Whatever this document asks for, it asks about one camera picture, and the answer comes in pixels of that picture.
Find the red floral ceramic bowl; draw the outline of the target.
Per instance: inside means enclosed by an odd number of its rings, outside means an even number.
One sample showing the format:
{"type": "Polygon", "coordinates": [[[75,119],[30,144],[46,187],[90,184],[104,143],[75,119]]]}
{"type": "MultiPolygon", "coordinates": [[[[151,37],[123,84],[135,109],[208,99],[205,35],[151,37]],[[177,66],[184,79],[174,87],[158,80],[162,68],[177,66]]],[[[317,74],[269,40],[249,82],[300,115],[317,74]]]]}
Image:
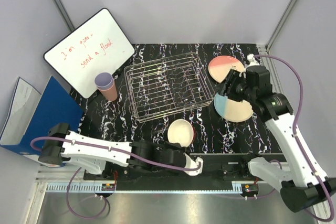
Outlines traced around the red floral ceramic bowl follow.
{"type": "Polygon", "coordinates": [[[194,127],[184,119],[173,121],[167,131],[168,141],[173,144],[180,144],[181,147],[189,147],[194,142],[195,137],[194,127]]]}

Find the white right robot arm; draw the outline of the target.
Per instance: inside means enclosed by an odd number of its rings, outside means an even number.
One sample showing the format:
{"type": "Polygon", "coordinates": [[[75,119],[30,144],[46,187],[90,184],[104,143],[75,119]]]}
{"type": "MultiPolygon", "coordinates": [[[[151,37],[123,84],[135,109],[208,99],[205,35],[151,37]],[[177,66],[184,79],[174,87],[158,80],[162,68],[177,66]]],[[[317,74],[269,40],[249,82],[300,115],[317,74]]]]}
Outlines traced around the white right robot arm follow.
{"type": "Polygon", "coordinates": [[[293,109],[285,95],[273,92],[266,67],[247,67],[244,73],[231,69],[223,84],[222,95],[251,105],[275,137],[290,168],[285,172],[260,156],[250,156],[238,167],[242,179],[258,177],[267,182],[292,212],[324,202],[335,194],[335,178],[326,174],[303,140],[297,141],[301,133],[293,109]]]}

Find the pink plastic cup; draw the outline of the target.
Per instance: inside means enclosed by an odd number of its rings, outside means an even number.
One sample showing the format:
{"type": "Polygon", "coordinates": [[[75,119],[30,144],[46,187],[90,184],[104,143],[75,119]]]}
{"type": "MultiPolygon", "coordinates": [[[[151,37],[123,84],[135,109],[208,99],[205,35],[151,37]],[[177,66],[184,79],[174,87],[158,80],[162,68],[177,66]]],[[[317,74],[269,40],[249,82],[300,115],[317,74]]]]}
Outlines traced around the pink plastic cup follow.
{"type": "Polygon", "coordinates": [[[115,101],[118,98],[118,92],[113,78],[106,85],[97,86],[97,88],[108,101],[115,101]]]}

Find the cream pink plate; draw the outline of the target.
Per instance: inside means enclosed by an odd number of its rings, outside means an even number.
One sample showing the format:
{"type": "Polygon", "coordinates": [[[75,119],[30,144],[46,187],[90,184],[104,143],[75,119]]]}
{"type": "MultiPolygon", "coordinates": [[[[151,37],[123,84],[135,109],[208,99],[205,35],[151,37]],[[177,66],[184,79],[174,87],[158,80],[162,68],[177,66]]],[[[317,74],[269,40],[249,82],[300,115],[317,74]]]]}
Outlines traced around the cream pink plate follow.
{"type": "Polygon", "coordinates": [[[245,67],[238,59],[231,56],[217,56],[208,64],[210,76],[218,83],[226,78],[231,69],[243,72],[245,67]]]}

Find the lilac plastic cup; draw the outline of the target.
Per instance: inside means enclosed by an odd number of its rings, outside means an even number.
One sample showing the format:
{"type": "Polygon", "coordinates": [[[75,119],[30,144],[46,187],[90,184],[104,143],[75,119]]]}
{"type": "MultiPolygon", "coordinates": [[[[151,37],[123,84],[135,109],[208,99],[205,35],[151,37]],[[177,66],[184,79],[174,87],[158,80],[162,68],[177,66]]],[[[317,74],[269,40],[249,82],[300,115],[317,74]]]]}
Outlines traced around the lilac plastic cup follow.
{"type": "Polygon", "coordinates": [[[112,74],[108,72],[102,72],[95,77],[95,85],[100,90],[108,90],[114,84],[114,78],[112,74]]]}

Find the teal plate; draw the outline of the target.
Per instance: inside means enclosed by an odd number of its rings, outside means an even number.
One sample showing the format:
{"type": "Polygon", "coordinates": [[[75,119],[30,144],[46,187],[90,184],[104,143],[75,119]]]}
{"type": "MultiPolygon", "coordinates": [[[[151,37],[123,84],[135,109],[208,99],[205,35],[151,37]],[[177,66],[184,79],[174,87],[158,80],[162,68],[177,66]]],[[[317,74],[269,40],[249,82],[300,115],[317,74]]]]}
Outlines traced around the teal plate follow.
{"type": "Polygon", "coordinates": [[[214,108],[222,118],[236,123],[248,120],[254,113],[247,101],[233,101],[218,93],[214,96],[214,108]]]}

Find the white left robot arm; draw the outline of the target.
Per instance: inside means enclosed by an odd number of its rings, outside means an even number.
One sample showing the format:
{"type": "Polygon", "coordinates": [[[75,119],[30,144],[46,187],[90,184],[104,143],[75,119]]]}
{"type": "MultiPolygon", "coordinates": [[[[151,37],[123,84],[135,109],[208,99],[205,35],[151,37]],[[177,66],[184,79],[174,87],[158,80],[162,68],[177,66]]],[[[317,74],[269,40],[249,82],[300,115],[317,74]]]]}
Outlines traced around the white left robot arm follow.
{"type": "Polygon", "coordinates": [[[47,136],[31,140],[30,145],[39,151],[38,160],[44,164],[73,163],[103,180],[113,175],[113,167],[108,163],[150,173],[168,170],[188,175],[197,167],[179,143],[109,142],[74,132],[66,123],[55,125],[47,136]]]}

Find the wire dish rack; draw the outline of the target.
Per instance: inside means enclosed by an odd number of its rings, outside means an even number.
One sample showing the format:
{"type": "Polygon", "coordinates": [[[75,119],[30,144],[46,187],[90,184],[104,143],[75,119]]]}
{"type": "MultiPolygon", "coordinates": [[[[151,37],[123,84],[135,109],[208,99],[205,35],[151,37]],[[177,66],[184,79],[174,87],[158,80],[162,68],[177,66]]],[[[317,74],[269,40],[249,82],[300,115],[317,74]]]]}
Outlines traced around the wire dish rack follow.
{"type": "Polygon", "coordinates": [[[132,115],[139,122],[208,106],[215,92],[195,52],[124,69],[132,115]]]}

